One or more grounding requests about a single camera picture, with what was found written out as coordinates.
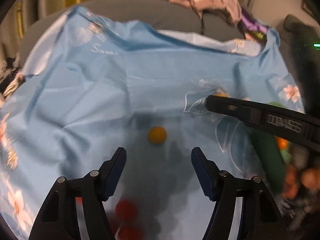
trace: pink cloth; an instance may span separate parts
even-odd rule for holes
[[[170,3],[192,8],[201,18],[205,9],[221,10],[227,15],[227,21],[237,25],[241,19],[241,6],[238,0],[168,0]]]

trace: wall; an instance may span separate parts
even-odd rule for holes
[[[305,24],[319,26],[315,19],[301,8],[302,0],[255,0],[252,13],[263,22],[276,27],[288,14],[293,14]]]

